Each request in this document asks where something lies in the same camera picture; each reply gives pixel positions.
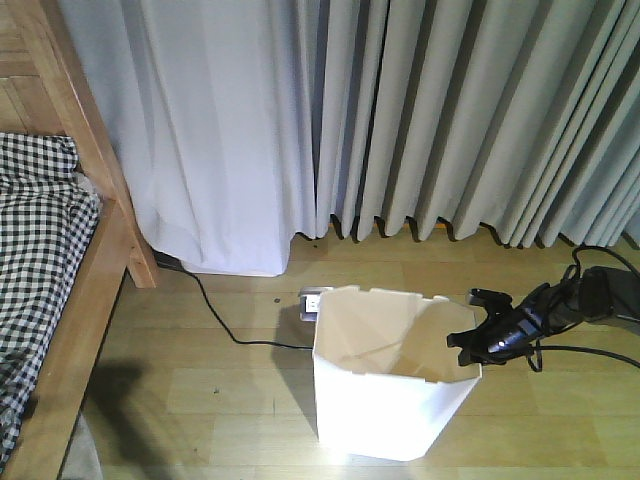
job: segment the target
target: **wastebasket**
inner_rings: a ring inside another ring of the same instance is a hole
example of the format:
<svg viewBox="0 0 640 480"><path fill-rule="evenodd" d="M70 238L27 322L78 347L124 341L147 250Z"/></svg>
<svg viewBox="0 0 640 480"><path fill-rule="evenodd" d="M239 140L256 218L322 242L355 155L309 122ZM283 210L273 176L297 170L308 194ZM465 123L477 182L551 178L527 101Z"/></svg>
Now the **wastebasket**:
<svg viewBox="0 0 640 480"><path fill-rule="evenodd" d="M475 327L445 297L357 286L322 293L313 348L318 436L347 453L423 456L481 377L447 348Z"/></svg>

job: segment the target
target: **checkered fabric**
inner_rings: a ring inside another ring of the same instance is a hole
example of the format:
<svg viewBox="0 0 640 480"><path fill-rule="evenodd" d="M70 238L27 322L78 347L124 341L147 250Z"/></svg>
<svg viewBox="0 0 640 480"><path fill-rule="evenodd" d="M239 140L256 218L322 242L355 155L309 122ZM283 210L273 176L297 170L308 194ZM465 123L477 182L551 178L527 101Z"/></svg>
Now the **checkered fabric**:
<svg viewBox="0 0 640 480"><path fill-rule="evenodd" d="M0 472L98 223L77 164L69 137L0 133Z"/></svg>

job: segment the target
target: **floor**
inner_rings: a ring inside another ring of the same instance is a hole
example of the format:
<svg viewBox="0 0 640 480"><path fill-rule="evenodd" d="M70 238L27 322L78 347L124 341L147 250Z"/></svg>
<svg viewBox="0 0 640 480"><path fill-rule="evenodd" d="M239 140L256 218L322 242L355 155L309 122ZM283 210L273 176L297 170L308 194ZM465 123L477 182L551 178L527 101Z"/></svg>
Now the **floor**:
<svg viewBox="0 0 640 480"><path fill-rule="evenodd" d="M617 250L640 264L626 243ZM451 242L437 229L423 243L409 231L360 244L330 233L296 237L282 276L202 280L238 337L310 345L313 324L298 319L301 287L355 284L457 302L483 287L520 300L558 281L570 251L562 242L507 249L488 230ZM585 264L616 265L585 253ZM640 357L640 337L606 326L583 324L552 343ZM486 367L421 459L343 454L318 444L309 352L235 345L193 280L163 271L155 290L125 279L85 414L107 480L621 480L640 478L639 399L638 370L549 352L542 373L522 359Z"/></svg>

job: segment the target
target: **wooden bed frame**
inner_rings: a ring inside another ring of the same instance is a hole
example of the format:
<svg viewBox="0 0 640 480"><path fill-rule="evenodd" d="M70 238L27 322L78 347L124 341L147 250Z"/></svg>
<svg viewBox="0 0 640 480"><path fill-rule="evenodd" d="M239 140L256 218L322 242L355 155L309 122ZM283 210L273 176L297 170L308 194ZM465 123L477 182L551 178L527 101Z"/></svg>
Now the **wooden bed frame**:
<svg viewBox="0 0 640 480"><path fill-rule="evenodd" d="M54 335L3 480L58 477L125 269L154 287L157 266L64 18L53 0L0 0L0 131L73 137L103 214Z"/></svg>

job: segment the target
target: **gray curtain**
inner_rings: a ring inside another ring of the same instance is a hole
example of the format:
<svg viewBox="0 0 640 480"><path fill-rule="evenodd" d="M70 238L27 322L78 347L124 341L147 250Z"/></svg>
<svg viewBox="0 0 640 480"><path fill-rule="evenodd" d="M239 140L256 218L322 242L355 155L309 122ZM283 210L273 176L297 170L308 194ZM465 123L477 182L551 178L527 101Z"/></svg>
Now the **gray curtain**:
<svg viewBox="0 0 640 480"><path fill-rule="evenodd" d="M410 217L420 239L442 218L459 239L615 243L640 205L639 6L330 3L349 53L325 50L318 231L333 212L359 239Z"/></svg>
<svg viewBox="0 0 640 480"><path fill-rule="evenodd" d="M637 238L640 0L61 5L143 233L192 270L281 273L333 215Z"/></svg>

